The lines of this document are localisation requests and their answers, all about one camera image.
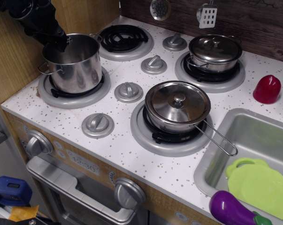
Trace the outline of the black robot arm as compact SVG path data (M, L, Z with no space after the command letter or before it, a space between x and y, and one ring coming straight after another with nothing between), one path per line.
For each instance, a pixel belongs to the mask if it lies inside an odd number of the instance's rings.
M42 45L64 52L70 44L71 38L56 20L56 8L50 0L0 0L0 12L5 10L24 27L26 35Z

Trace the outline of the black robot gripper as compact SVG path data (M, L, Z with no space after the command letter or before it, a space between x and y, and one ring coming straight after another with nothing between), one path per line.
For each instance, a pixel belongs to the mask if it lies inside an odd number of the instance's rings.
M42 45L50 44L59 52L65 52L70 44L69 37L58 24L54 15L34 15L21 21L26 35L33 37Z

